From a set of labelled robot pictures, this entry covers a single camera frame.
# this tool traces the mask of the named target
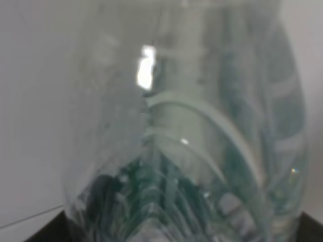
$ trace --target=water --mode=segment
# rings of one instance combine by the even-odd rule
[[[225,192],[218,184],[196,186],[158,150],[146,159],[116,177],[99,176],[79,197],[85,209],[75,207],[74,216],[87,229],[86,241],[261,241],[238,199],[216,206]]]

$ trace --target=clear plastic bottle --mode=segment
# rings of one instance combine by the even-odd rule
[[[71,66],[75,241],[293,241],[305,114],[277,0],[94,0]]]

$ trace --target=water bottle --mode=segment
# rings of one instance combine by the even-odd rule
[[[75,242],[290,242],[305,113],[280,0],[93,0],[70,67]]]

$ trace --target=black surface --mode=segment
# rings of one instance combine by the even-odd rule
[[[60,213],[48,225],[25,242],[72,242],[64,213]],[[323,226],[303,213],[297,231],[296,242],[323,242]]]

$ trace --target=white wall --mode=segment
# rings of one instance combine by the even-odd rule
[[[322,0],[286,0],[282,11],[307,105],[310,167],[304,209],[323,223],[322,13]]]
[[[62,204],[66,70],[87,4],[0,0],[0,228]]]

